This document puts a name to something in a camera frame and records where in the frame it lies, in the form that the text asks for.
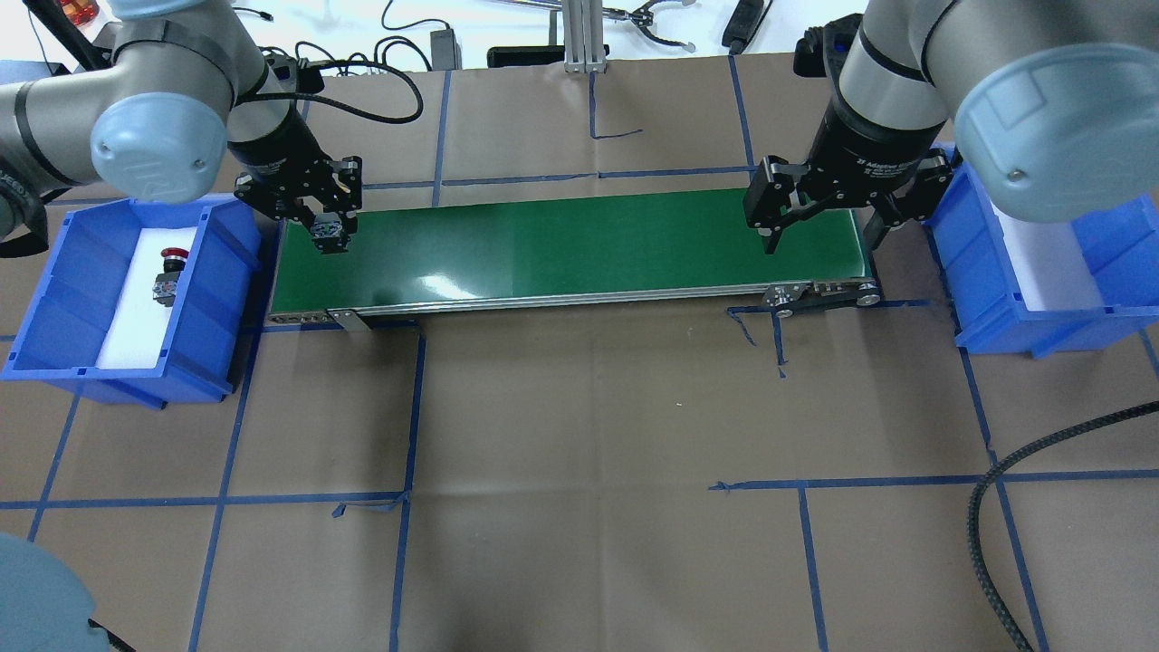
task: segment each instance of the metal post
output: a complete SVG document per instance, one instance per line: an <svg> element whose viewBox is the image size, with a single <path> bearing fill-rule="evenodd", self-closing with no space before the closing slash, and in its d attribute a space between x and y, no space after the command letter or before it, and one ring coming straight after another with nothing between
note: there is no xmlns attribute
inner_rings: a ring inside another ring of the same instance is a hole
<svg viewBox="0 0 1159 652"><path fill-rule="evenodd" d="M604 72L604 1L563 0L563 67Z"/></svg>

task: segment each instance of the green surface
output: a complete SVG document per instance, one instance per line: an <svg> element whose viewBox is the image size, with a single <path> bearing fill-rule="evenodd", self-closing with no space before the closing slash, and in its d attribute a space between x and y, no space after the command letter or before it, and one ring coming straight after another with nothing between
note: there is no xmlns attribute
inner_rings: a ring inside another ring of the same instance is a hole
<svg viewBox="0 0 1159 652"><path fill-rule="evenodd" d="M793 226L775 255L744 189L364 212L347 254L286 229L272 314L872 276L850 211Z"/></svg>

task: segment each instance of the blue plastic bin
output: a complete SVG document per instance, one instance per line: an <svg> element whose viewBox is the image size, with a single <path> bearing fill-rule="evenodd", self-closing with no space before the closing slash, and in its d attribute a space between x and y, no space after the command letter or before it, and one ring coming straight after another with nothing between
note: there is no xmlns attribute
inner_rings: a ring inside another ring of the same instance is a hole
<svg viewBox="0 0 1159 652"><path fill-rule="evenodd" d="M1029 309L990 197L963 163L927 222L970 353L1106 349L1159 321L1159 214L1150 197L1088 213L1071 227L1106 305Z"/></svg>
<svg viewBox="0 0 1159 652"><path fill-rule="evenodd" d="M192 226L158 365L97 369L141 229ZM0 378L154 410L220 402L233 393L226 376L260 243L253 211L228 195L183 205L124 199L68 213Z"/></svg>

